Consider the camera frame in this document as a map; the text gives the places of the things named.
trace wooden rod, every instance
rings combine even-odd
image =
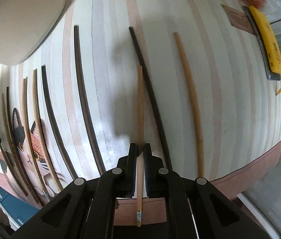
[[[45,157],[45,161],[47,164],[47,167],[50,170],[52,179],[54,180],[57,188],[59,189],[59,191],[63,190],[63,187],[61,185],[61,182],[55,172],[51,157],[49,152],[47,151],[47,146],[45,143],[45,138],[44,138],[44,134],[43,134],[43,128],[42,128],[42,124],[41,124],[41,117],[40,117],[40,108],[39,108],[39,101],[38,101],[38,94],[37,94],[37,69],[33,70],[33,83],[32,83],[32,97],[33,97],[33,111],[34,111],[34,119],[35,119],[35,123],[36,123],[36,127],[37,127],[37,132],[39,135],[39,140],[40,140],[40,145],[41,145],[41,149],[42,152],[44,154]]]
[[[91,150],[95,159],[95,163],[100,175],[106,172],[105,165],[98,147],[93,122],[91,118],[91,113],[89,111],[89,106],[87,102],[86,89],[84,84],[84,75],[82,68],[82,59],[81,59],[81,48],[80,48],[80,37],[79,37],[79,26],[74,25],[74,55],[75,55],[75,67],[76,67],[76,78],[77,78],[77,87],[79,90],[79,97],[81,102],[81,108],[83,113],[83,119],[85,123],[85,129],[91,145]]]
[[[73,180],[77,179],[78,176],[75,172],[75,169],[73,167],[73,164],[71,162],[70,157],[68,156],[68,152],[66,151],[66,148],[64,146],[62,137],[61,137],[61,133],[59,131],[56,119],[55,119],[55,115],[53,112],[53,108],[52,108],[52,102],[51,102],[51,98],[50,98],[50,93],[49,93],[49,86],[47,83],[47,76],[46,76],[46,67],[42,66],[42,85],[43,85],[43,92],[44,92],[44,99],[45,99],[45,104],[46,104],[46,110],[47,110],[47,114],[49,116],[50,119],[50,123],[51,123],[51,127],[52,127],[52,131],[55,137],[55,141],[56,144],[58,145],[58,148],[60,150],[60,154],[63,158],[63,161],[66,165],[66,168],[68,169],[68,172],[70,173],[71,177]]]
[[[178,52],[180,55],[180,60],[184,68],[185,78],[187,82],[187,88],[189,93],[190,105],[192,108],[193,119],[194,119],[194,127],[196,133],[196,144],[197,144],[197,162],[198,162],[198,176],[204,177],[204,139],[203,132],[201,126],[200,112],[199,112],[199,102],[197,97],[197,92],[192,76],[192,72],[190,69],[190,65],[188,63],[188,59],[184,50],[184,46],[180,40],[179,34],[177,32],[174,33],[176,45],[178,48]]]
[[[21,176],[25,186],[27,187],[27,189],[30,192],[30,194],[31,194],[32,198],[34,199],[34,201],[38,204],[39,203],[39,200],[38,200],[39,197],[36,194],[36,191],[35,191],[34,187],[31,186],[32,184],[29,181],[29,178],[27,177],[28,179],[26,179],[26,177],[25,177],[25,176],[27,176],[27,174],[26,174],[26,171],[25,171],[24,166],[22,164],[22,160],[20,158],[19,152],[17,152],[17,150],[16,150],[16,148],[15,148],[13,142],[12,142],[12,133],[9,130],[7,116],[6,116],[4,94],[1,94],[1,103],[2,103],[2,115],[3,115],[4,129],[5,129],[5,132],[6,132],[7,137],[8,137],[8,144],[9,144],[9,148],[11,150],[11,154],[12,154],[13,160],[14,160],[14,162],[16,164],[18,172],[19,172],[19,174],[20,174],[20,176]]]
[[[143,205],[144,194],[144,85],[143,85],[143,69],[137,67],[137,227],[141,226],[141,211]]]
[[[143,67],[144,82],[145,82],[145,85],[146,85],[146,88],[147,88],[147,91],[148,91],[150,103],[152,105],[153,114],[154,114],[154,118],[155,118],[156,125],[157,125],[157,131],[158,131],[159,139],[160,139],[160,142],[162,144],[162,151],[163,151],[163,154],[164,154],[166,167],[169,170],[172,170],[172,164],[171,164],[171,160],[170,160],[170,154],[169,154],[167,139],[166,139],[166,135],[165,135],[165,131],[164,131],[164,126],[162,124],[162,119],[161,119],[161,116],[160,116],[160,113],[159,113],[157,101],[156,101],[156,98],[155,98],[153,85],[150,81],[148,70],[147,70],[147,67],[145,65],[145,60],[144,60],[143,54],[141,52],[141,48],[138,44],[138,41],[137,41],[137,38],[136,38],[133,27],[129,27],[129,32],[130,32],[132,40],[133,40],[133,44],[134,44],[134,48],[135,48],[135,51],[136,51],[136,54],[137,54],[137,57],[138,57],[138,61],[139,61],[140,65]]]
[[[11,107],[10,107],[10,91],[9,91],[9,86],[7,86],[7,91],[6,91],[6,98],[7,98],[7,115],[8,115],[8,126],[9,126],[9,130],[10,130],[10,135],[11,135],[11,140],[12,140],[12,146],[14,147],[14,151],[16,152],[16,157],[17,157],[17,161],[19,162],[20,168],[21,168],[21,172],[22,175],[24,176],[25,180],[26,180],[26,186],[31,194],[31,196],[33,197],[33,199],[35,200],[35,202],[37,204],[40,204],[41,206],[44,206],[43,201],[41,200],[41,198],[39,197],[37,191],[35,190],[30,178],[28,177],[28,174],[24,168],[24,165],[22,163],[22,159],[20,157],[20,154],[16,148],[16,138],[14,136],[13,133],[13,128],[12,128],[12,122],[11,122]]]
[[[13,164],[11,162],[11,159],[9,158],[9,156],[7,155],[7,153],[4,151],[3,146],[2,146],[2,142],[0,144],[0,151],[3,155],[4,161],[7,164],[8,169],[10,170],[12,177],[14,178],[14,180],[16,181],[17,185],[19,186],[19,188],[21,189],[21,191],[23,192],[23,194],[27,197],[28,196],[28,192],[26,191],[26,189],[23,187],[23,185],[20,183],[17,175],[14,172],[13,169]]]
[[[31,135],[30,135],[30,129],[28,127],[28,92],[27,92],[27,86],[28,86],[28,78],[23,79],[23,86],[22,86],[22,121],[23,121],[23,127],[24,127],[24,133],[27,140],[27,146],[28,151],[30,152],[30,157],[32,164],[35,168],[35,172],[37,175],[37,178],[40,182],[41,189],[44,193],[44,196],[46,197],[47,201],[51,200],[51,197],[49,193],[47,192],[46,185],[44,183],[44,180],[42,178],[42,175],[40,173],[39,166],[37,165],[36,158],[34,155],[32,142],[31,142]]]

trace cat face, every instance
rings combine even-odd
[[[16,148],[20,154],[23,165],[25,168],[28,168],[31,171],[35,171],[35,167],[32,163],[32,158],[30,155],[29,148],[27,145],[25,145],[24,127],[21,124],[20,115],[16,108],[13,109],[12,120],[13,120],[12,121],[13,133],[16,139]],[[33,147],[35,161],[39,167],[41,175],[44,176],[49,173],[49,169],[47,167],[44,154],[41,149],[40,141],[38,139],[38,133],[37,133],[35,121],[33,122],[33,125],[30,130],[30,138]]]

